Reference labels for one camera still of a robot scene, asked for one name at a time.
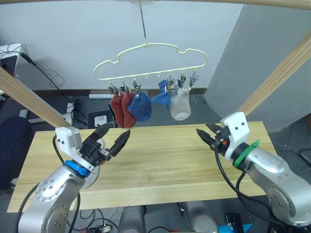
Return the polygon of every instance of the desk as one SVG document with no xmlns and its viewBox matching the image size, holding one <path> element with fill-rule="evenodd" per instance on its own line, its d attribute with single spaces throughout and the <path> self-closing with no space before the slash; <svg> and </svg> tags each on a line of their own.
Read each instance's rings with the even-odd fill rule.
<svg viewBox="0 0 311 233">
<path fill-rule="evenodd" d="M 203 124 L 133 128 L 118 156 L 101 166 L 91 187 L 81 190 L 80 209 L 236 197 L 218 170 L 214 152 L 199 138 L 196 128 L 210 132 Z M 250 122 L 249 128 L 249 142 L 259 139 L 262 149 L 276 153 L 262 122 Z M 112 146 L 124 131 L 110 129 L 104 136 L 105 147 Z M 81 130 L 82 140 L 92 132 Z M 61 165 L 52 146 L 53 136 L 53 131 L 35 134 L 8 212 L 17 212 L 29 190 Z M 241 171 L 222 156 L 221 161 L 235 183 Z M 248 176 L 241 190 L 250 196 L 264 195 Z"/>
</svg>

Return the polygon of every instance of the metal clip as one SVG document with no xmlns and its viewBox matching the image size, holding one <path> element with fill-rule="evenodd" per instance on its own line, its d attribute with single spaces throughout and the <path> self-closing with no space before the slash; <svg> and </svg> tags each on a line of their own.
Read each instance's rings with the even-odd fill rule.
<svg viewBox="0 0 311 233">
<path fill-rule="evenodd" d="M 190 75 L 190 80 L 189 80 L 189 87 L 191 88 L 193 85 L 194 85 L 194 83 L 198 80 L 198 75 L 197 76 L 195 76 L 195 73 L 196 73 L 196 71 L 194 71 L 193 73 L 192 73 L 192 75 Z"/>
<path fill-rule="evenodd" d="M 175 83 L 175 79 L 172 79 L 172 74 L 170 73 L 169 74 L 169 77 L 167 79 L 167 89 L 170 89 L 170 87 Z"/>
<path fill-rule="evenodd" d="M 180 88 L 184 88 L 185 81 L 186 81 L 186 76 L 184 75 L 184 73 L 181 73 L 181 76 L 180 76 L 181 87 Z"/>
<path fill-rule="evenodd" d="M 136 80 L 133 82 L 133 87 L 135 88 L 136 90 L 136 97 L 138 98 L 139 96 L 139 93 L 140 93 L 140 87 L 141 87 L 141 84 L 138 86 Z"/>
<path fill-rule="evenodd" d="M 108 87 L 108 91 L 111 92 L 111 93 L 119 93 L 119 90 L 112 84 L 110 83 L 110 87 Z"/>
<path fill-rule="evenodd" d="M 121 82 L 123 83 L 123 86 L 121 86 L 121 87 L 119 88 L 119 90 L 120 90 L 121 92 L 124 92 L 124 93 L 129 93 L 129 92 L 130 92 L 130 87 L 126 86 L 126 85 L 124 84 L 124 81 L 123 81 L 123 80 L 122 80 Z"/>
</svg>

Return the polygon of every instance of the dark fabric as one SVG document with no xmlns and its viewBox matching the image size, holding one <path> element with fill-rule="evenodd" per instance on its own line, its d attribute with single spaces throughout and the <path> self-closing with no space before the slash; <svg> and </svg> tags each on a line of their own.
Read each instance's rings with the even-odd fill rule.
<svg viewBox="0 0 311 233">
<path fill-rule="evenodd" d="M 19 176 L 33 137 L 25 118 L 11 117 L 0 125 L 0 190 Z"/>
</svg>

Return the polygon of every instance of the sock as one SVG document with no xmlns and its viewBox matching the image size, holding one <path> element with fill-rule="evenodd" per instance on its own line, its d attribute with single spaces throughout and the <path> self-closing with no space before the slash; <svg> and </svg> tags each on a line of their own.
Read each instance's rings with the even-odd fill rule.
<svg viewBox="0 0 311 233">
<path fill-rule="evenodd" d="M 175 120 L 185 120 L 191 114 L 189 104 L 189 88 L 179 88 L 174 84 L 175 91 L 172 92 L 171 98 L 171 115 Z"/>
<path fill-rule="evenodd" d="M 138 97 L 134 95 L 133 101 L 130 103 L 127 110 L 136 120 L 144 122 L 151 117 L 151 101 L 145 93 L 140 92 Z"/>
<path fill-rule="evenodd" d="M 133 98 L 134 98 L 133 93 L 126 93 L 122 100 L 122 109 L 124 113 L 124 127 L 126 128 L 132 128 L 136 123 L 135 117 L 133 117 L 133 115 L 127 110 L 127 107 L 132 102 Z"/>
<path fill-rule="evenodd" d="M 168 108 L 171 105 L 171 96 L 168 91 L 165 92 L 165 87 L 168 85 L 166 80 L 159 82 L 160 94 L 154 97 L 151 102 L 165 104 Z"/>
<path fill-rule="evenodd" d="M 122 109 L 123 97 L 124 94 L 121 94 L 120 96 L 118 94 L 115 94 L 110 101 L 111 108 L 115 113 L 116 121 L 120 128 L 124 128 L 124 113 Z"/>
</svg>

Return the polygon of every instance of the white hanger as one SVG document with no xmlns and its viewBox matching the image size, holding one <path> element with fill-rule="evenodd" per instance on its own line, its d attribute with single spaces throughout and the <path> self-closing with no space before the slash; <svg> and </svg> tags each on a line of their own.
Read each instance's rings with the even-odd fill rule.
<svg viewBox="0 0 311 233">
<path fill-rule="evenodd" d="M 139 45 L 139 46 L 136 46 L 136 47 L 132 47 L 132 48 L 129 48 L 127 50 L 124 50 L 122 52 L 120 52 L 117 56 L 118 60 L 113 62 L 111 60 L 106 60 L 106 61 L 103 61 L 101 63 L 99 63 L 97 66 L 95 66 L 94 68 L 94 75 L 96 78 L 98 78 L 99 80 L 108 80 L 108 81 L 111 81 L 111 80 L 114 80 L 114 79 L 122 79 L 124 80 L 124 78 L 130 78 L 132 77 L 134 80 L 136 80 L 136 77 L 138 76 L 145 76 L 145 78 L 148 78 L 149 75 L 151 74 L 156 74 L 158 77 L 160 76 L 161 73 L 170 73 L 172 74 L 173 71 L 181 71 L 182 73 L 184 73 L 187 69 L 194 69 L 194 70 L 197 70 L 197 68 L 200 68 L 200 67 L 203 67 L 207 64 L 207 54 L 201 50 L 196 50 L 196 49 L 186 49 L 184 52 L 181 52 L 179 51 L 179 48 L 177 45 L 173 45 L 173 44 L 166 44 L 166 43 L 148 43 L 147 42 L 147 38 L 146 38 L 146 31 L 145 31 L 145 24 L 144 24 L 144 19 L 143 19 L 143 15 L 142 15 L 142 8 L 141 8 L 141 2 L 139 0 L 139 7 L 140 7 L 140 15 L 141 15 L 141 21 L 142 21 L 142 26 L 143 26 L 143 30 L 144 30 L 144 36 L 145 36 L 145 43 L 142 44 L 142 45 Z M 179 53 L 179 54 L 185 54 L 186 52 L 188 51 L 193 51 L 193 52 L 198 52 L 198 53 L 201 53 L 202 55 L 204 55 L 204 58 L 205 58 L 205 62 L 201 65 L 198 65 L 198 66 L 192 66 L 192 67 L 182 67 L 182 68 L 177 68 L 177 69 L 168 69 L 168 70 L 160 70 L 160 71 L 154 71 L 154 72 L 148 72 L 148 73 L 141 73 L 141 74 L 131 74 L 131 75 L 125 75 L 125 76 L 118 76 L 118 77 L 111 77 L 111 78 L 100 78 L 98 77 L 97 75 L 97 69 L 101 66 L 103 66 L 104 64 L 106 63 L 111 63 L 111 64 L 117 64 L 121 61 L 120 57 L 127 53 L 127 52 L 130 52 L 130 51 L 133 51 L 133 50 L 137 50 L 137 49 L 141 49 L 141 48 L 146 48 L 146 47 L 150 47 L 150 46 L 170 46 L 170 47 L 174 47 L 176 48 L 176 52 Z"/>
</svg>

